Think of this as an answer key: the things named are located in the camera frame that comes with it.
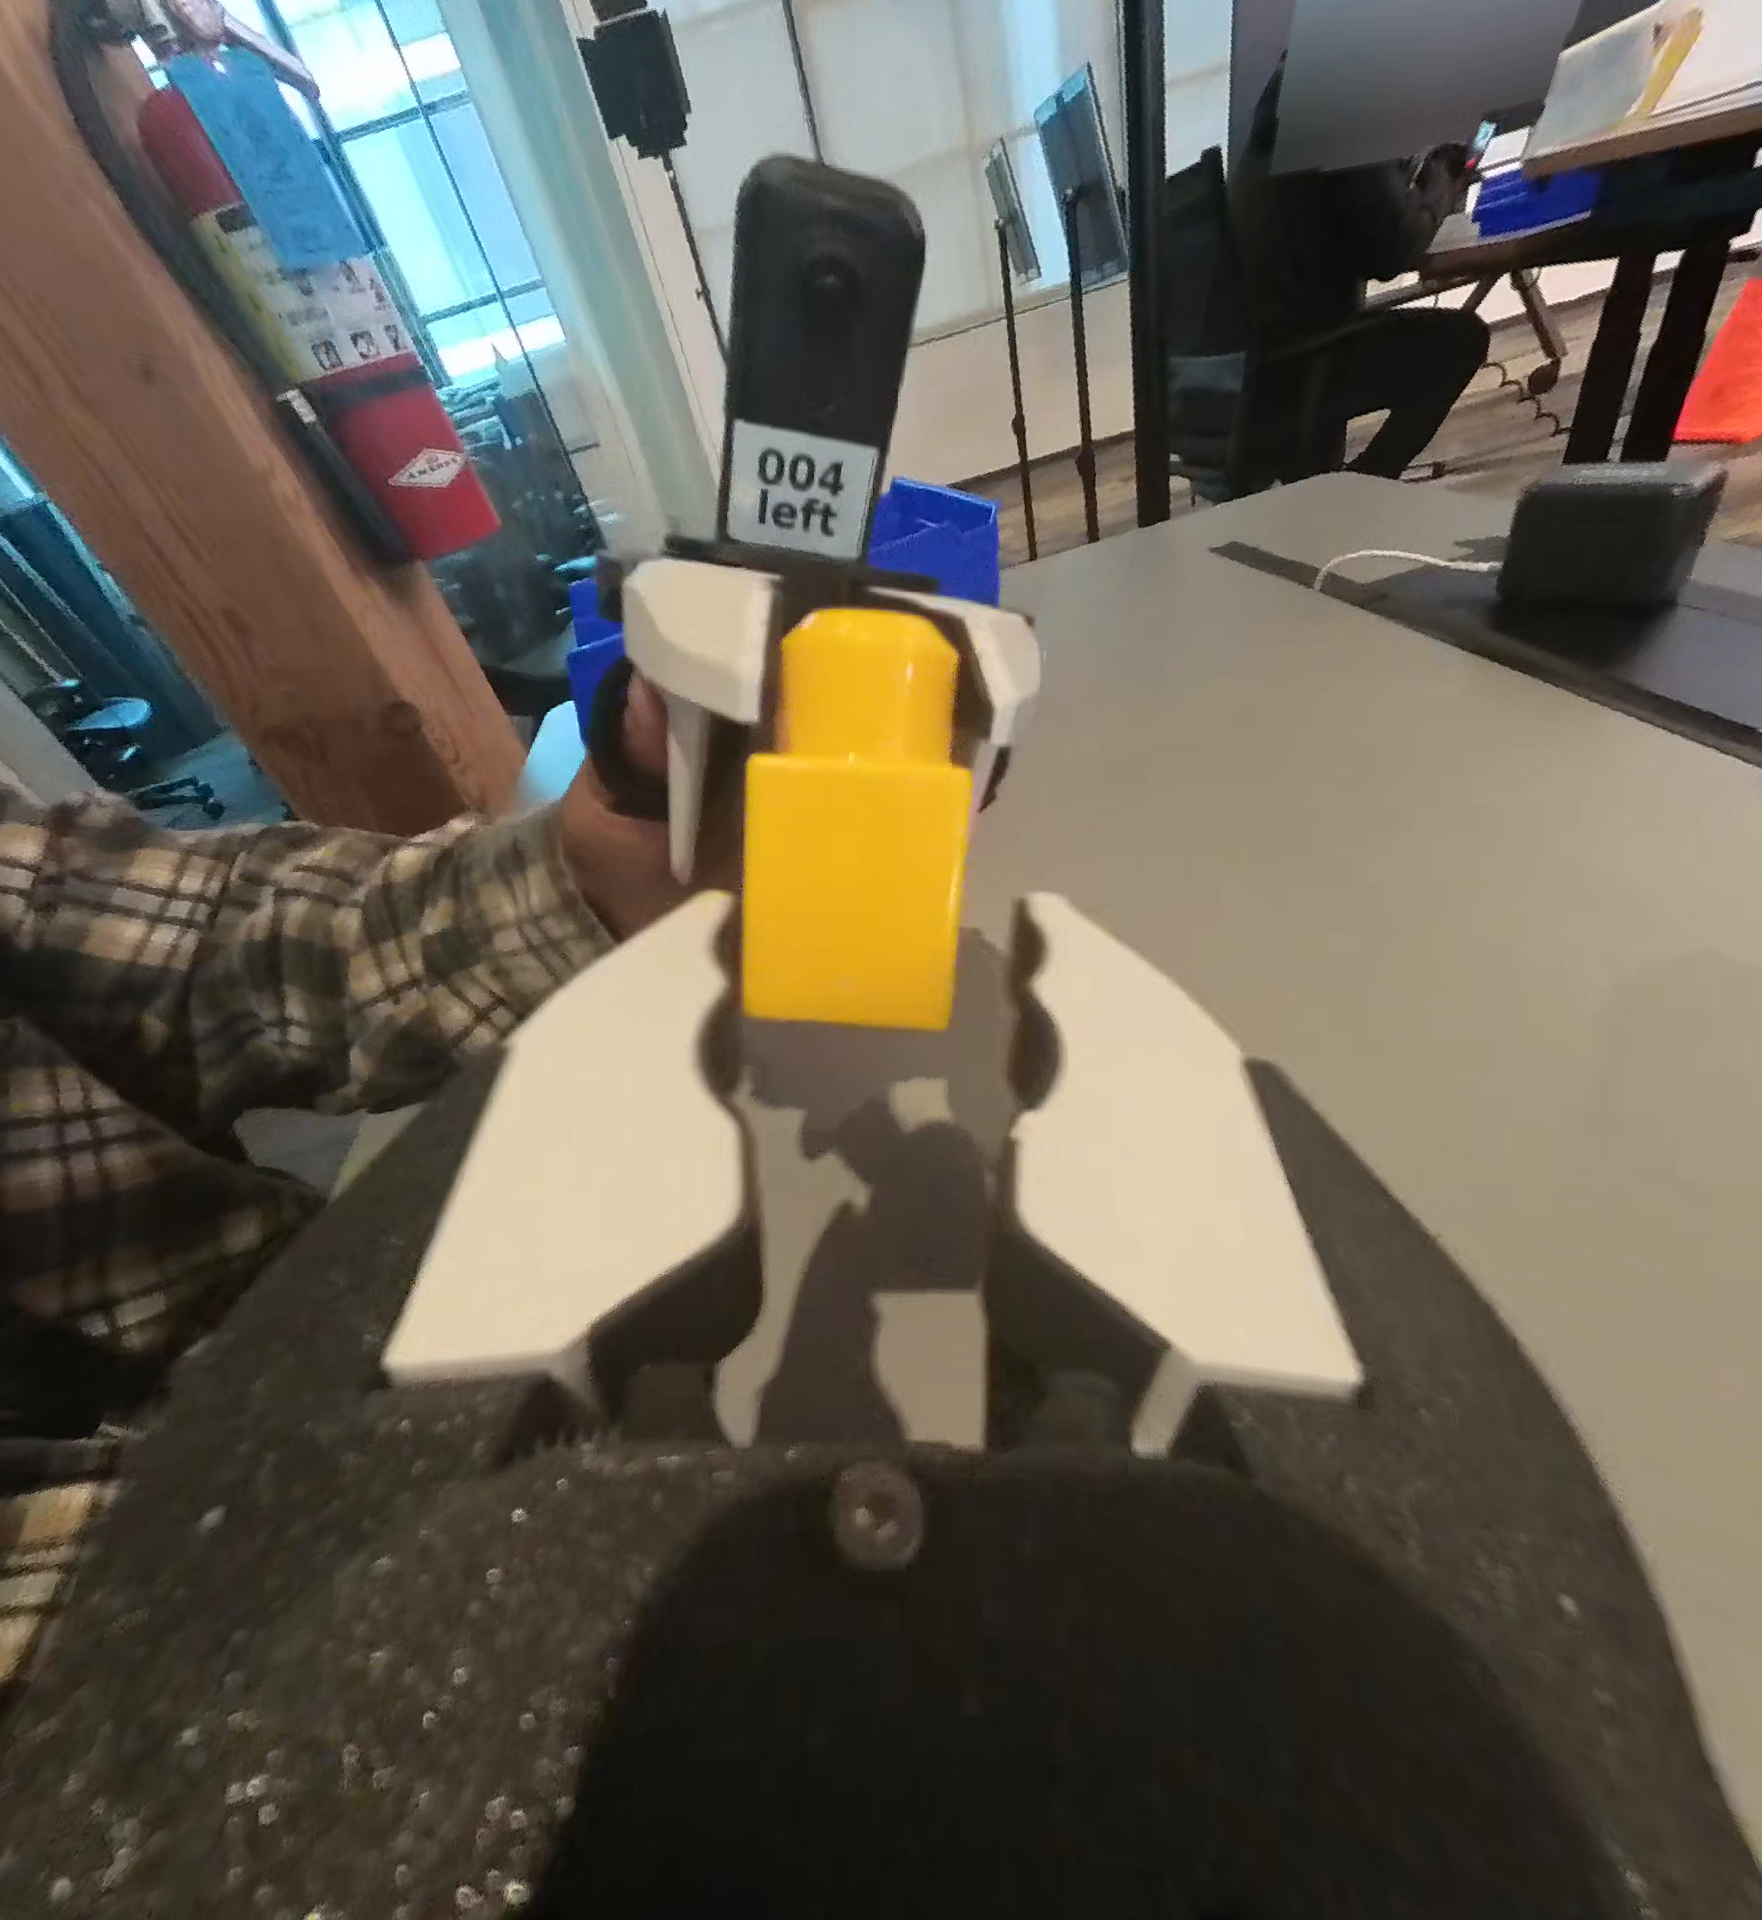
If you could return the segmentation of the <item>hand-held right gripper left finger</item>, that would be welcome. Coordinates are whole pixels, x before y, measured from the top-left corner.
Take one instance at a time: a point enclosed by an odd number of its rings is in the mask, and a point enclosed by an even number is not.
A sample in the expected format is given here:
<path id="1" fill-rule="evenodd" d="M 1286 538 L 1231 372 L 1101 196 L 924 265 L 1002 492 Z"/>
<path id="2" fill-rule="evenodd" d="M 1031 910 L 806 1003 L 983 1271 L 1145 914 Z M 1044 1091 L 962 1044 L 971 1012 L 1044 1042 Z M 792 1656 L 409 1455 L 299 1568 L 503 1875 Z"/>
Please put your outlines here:
<path id="1" fill-rule="evenodd" d="M 757 1323 L 750 1135 L 732 1103 L 735 899 L 704 890 L 505 1044 L 384 1349 L 394 1387 L 547 1377 L 619 1410 Z"/>

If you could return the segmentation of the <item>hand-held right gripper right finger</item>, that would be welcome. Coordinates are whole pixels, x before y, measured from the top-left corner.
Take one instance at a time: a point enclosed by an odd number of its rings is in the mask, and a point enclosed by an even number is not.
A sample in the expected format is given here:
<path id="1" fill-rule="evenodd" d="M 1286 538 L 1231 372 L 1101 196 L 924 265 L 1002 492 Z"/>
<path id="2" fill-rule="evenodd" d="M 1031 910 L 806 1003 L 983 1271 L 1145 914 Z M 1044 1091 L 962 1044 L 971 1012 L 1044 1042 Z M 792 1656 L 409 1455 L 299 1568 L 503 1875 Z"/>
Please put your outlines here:
<path id="1" fill-rule="evenodd" d="M 1073 1378 L 1136 1455 L 1177 1455 L 1217 1395 L 1365 1404 L 1243 1042 L 1059 891 L 1015 901 L 1008 960 L 992 1441 Z"/>

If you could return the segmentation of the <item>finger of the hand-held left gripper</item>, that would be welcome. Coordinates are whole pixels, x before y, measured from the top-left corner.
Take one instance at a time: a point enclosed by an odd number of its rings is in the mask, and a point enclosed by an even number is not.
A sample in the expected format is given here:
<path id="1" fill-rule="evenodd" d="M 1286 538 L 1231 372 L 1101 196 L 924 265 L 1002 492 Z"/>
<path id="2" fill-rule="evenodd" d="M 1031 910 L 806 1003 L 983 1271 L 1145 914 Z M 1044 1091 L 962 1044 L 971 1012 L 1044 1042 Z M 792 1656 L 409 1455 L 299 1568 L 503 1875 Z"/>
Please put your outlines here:
<path id="1" fill-rule="evenodd" d="M 639 564 L 626 576 L 631 667 L 664 700 L 670 872 L 691 884 L 724 752 L 761 722 L 778 576 L 732 564 Z"/>
<path id="2" fill-rule="evenodd" d="M 971 811 L 984 811 L 1006 777 L 1041 691 L 1041 648 L 1021 611 L 957 606 L 959 691 L 954 754 L 971 777 Z"/>

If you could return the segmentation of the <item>blue divided plastic bin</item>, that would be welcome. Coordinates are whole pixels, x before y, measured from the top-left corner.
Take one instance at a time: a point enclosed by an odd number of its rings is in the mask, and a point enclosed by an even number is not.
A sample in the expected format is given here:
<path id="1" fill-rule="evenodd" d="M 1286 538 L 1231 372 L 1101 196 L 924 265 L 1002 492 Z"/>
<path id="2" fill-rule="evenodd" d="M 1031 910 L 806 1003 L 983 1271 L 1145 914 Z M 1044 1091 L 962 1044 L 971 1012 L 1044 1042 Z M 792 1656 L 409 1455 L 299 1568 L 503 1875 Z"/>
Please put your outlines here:
<path id="1" fill-rule="evenodd" d="M 874 501 L 867 564 L 932 579 L 948 595 L 998 604 L 998 501 L 895 477 Z M 595 570 L 581 570 L 570 584 L 571 645 L 565 671 L 579 731 L 588 731 L 602 683 L 626 659 L 626 626 L 614 615 L 619 570 L 619 564 L 604 555 Z"/>

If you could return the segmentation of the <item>small yellow mega block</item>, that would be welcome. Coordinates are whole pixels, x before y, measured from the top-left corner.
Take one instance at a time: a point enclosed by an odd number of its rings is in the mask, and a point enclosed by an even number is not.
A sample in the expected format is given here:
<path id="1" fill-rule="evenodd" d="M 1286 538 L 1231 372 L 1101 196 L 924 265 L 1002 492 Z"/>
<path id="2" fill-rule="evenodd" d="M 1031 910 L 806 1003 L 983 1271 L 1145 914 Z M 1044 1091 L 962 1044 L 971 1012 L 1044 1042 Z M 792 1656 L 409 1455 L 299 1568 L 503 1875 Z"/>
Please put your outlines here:
<path id="1" fill-rule="evenodd" d="M 957 689 L 920 611 L 821 608 L 778 645 L 772 745 L 746 766 L 750 1019 L 948 1026 L 971 819 Z"/>

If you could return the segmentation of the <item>person's left hand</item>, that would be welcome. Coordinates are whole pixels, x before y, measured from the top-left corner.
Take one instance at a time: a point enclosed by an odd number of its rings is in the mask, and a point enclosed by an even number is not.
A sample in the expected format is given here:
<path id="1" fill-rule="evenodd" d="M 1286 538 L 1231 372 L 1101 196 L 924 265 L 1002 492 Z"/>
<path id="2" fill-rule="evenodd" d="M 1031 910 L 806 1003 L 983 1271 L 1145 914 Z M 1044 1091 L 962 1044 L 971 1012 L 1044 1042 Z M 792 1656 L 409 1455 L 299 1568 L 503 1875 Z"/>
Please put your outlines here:
<path id="1" fill-rule="evenodd" d="M 619 762 L 639 780 L 665 780 L 668 714 L 646 677 L 631 677 L 619 706 Z M 591 756 L 557 806 L 561 857 L 581 899 L 614 937 L 631 937 L 676 907 L 665 821 L 622 812 Z"/>

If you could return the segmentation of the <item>black light panel on stand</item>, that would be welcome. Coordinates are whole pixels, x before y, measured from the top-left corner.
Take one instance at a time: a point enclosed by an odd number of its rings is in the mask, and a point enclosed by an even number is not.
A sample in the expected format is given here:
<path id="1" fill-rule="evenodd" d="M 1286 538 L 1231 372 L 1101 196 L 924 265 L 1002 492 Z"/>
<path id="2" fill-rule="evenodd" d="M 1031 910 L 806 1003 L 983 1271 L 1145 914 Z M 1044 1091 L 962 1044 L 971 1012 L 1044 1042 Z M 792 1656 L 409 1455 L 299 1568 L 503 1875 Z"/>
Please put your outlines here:
<path id="1" fill-rule="evenodd" d="M 673 23 L 646 3 L 589 3 L 595 28 L 579 35 L 579 55 L 611 143 L 626 143 L 668 177 L 676 219 L 696 272 L 696 292 L 727 352 L 724 323 L 709 286 L 702 241 L 676 172 L 686 147 L 691 97 L 676 52 Z"/>

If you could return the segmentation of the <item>red fire extinguisher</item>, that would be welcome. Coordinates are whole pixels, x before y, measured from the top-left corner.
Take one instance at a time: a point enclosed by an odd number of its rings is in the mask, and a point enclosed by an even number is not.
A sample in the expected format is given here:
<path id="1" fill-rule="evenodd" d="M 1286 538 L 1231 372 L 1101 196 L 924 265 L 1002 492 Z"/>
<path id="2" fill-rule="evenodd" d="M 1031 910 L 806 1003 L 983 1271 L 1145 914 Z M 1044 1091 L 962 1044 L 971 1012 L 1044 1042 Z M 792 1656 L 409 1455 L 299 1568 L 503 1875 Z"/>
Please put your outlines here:
<path id="1" fill-rule="evenodd" d="M 371 258 L 287 268 L 195 107 L 155 89 L 136 116 L 144 156 L 231 301 L 231 337 L 265 353 L 271 397 L 376 552 L 435 564 L 498 534 L 501 513 L 385 272 Z"/>

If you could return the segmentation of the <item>person's plaid shirt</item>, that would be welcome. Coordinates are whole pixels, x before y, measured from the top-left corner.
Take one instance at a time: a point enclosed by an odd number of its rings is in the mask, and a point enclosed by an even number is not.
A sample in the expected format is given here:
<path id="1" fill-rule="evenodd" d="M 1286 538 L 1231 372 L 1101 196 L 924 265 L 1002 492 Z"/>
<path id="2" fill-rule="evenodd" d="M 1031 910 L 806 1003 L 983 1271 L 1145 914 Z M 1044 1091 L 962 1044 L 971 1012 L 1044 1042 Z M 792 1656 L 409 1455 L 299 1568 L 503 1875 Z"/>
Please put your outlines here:
<path id="1" fill-rule="evenodd" d="M 0 1442 L 139 1410 L 319 1210 L 237 1116 L 353 1088 L 380 834 L 155 829 L 0 782 Z"/>

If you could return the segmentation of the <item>blue paper tag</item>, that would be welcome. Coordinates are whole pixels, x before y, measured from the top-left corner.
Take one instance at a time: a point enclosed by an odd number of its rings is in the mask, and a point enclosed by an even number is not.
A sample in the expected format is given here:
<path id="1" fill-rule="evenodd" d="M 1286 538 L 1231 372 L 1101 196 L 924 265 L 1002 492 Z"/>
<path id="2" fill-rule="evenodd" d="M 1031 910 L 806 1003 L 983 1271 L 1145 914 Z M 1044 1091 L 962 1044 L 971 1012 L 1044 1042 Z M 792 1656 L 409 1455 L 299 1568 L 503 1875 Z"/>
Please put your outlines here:
<path id="1" fill-rule="evenodd" d="M 335 268 L 368 254 L 364 231 L 271 61 L 246 49 L 173 52 L 164 59 L 164 73 L 196 115 L 287 270 Z"/>

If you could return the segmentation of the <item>black office chair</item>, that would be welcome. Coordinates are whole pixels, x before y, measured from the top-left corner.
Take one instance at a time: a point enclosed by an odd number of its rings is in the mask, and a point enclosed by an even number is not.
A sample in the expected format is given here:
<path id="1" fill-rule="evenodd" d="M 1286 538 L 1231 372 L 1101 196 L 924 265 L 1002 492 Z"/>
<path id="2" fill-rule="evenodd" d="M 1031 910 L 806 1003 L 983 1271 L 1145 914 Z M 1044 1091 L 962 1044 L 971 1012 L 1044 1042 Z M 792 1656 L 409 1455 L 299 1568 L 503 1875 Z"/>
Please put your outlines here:
<path id="1" fill-rule="evenodd" d="M 141 812 L 190 811 L 222 821 L 228 808 L 196 775 L 164 777 L 148 756 L 153 706 L 141 695 L 103 699 L 81 680 L 64 677 L 22 695 L 24 706 L 112 796 Z"/>

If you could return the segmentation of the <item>wooden pillar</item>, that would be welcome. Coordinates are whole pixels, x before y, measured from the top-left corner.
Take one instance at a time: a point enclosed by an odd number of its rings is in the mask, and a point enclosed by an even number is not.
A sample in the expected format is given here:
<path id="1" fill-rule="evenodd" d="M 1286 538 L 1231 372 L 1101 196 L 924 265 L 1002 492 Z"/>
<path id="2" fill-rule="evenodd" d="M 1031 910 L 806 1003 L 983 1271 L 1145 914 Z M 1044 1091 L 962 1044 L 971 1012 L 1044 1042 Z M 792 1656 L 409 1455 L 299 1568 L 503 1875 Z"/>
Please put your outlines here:
<path id="1" fill-rule="evenodd" d="M 523 745 L 428 570 L 380 564 L 0 4 L 0 437 L 294 802 L 418 834 L 516 811 Z"/>

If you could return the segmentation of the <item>dark grey power adapter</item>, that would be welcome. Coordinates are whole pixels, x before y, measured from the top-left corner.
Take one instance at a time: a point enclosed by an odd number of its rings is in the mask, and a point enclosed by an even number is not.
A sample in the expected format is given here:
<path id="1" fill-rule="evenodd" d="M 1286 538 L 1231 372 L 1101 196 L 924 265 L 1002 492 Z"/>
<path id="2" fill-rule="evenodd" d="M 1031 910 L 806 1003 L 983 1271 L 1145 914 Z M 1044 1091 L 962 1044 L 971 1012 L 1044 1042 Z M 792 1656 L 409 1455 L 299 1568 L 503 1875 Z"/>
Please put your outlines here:
<path id="1" fill-rule="evenodd" d="M 1724 463 L 1573 463 L 1517 495 L 1495 599 L 1516 608 L 1665 611 L 1730 485 Z"/>

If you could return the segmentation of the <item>orange cone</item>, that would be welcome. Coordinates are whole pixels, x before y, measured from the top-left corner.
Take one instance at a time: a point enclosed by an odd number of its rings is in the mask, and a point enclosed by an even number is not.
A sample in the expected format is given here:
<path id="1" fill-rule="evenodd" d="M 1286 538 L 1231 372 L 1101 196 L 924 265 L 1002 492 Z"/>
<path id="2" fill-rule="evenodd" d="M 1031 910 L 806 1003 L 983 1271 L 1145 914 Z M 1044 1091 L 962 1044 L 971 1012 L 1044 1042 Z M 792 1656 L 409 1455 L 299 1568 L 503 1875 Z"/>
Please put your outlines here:
<path id="1" fill-rule="evenodd" d="M 1762 441 L 1762 275 L 1736 292 L 1683 400 L 1674 444 L 1748 446 Z"/>

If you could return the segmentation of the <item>wooden desk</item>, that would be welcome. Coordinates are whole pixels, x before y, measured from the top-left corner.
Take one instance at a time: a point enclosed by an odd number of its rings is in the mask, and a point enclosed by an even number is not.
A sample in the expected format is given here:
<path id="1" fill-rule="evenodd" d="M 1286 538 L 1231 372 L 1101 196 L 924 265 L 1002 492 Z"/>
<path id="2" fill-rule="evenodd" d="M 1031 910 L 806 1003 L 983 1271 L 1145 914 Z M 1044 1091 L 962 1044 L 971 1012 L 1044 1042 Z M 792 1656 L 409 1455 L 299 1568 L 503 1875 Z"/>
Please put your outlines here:
<path id="1" fill-rule="evenodd" d="M 1669 458 L 1730 253 L 1762 210 L 1762 83 L 1523 157 L 1546 180 L 1597 171 L 1580 222 L 1438 245 L 1425 281 L 1613 259 L 1565 431 L 1565 463 Z"/>

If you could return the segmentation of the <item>black metal post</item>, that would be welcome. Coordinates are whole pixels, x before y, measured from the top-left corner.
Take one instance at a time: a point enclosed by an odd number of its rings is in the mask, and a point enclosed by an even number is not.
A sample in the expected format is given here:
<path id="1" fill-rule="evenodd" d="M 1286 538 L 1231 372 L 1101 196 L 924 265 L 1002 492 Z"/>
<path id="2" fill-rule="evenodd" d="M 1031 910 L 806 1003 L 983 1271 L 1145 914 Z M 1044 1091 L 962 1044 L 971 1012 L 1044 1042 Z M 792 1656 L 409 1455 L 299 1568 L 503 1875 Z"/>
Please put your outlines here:
<path id="1" fill-rule="evenodd" d="M 1132 446 L 1137 525 L 1170 518 L 1170 370 L 1165 338 L 1165 4 L 1119 3 L 1131 222 Z"/>

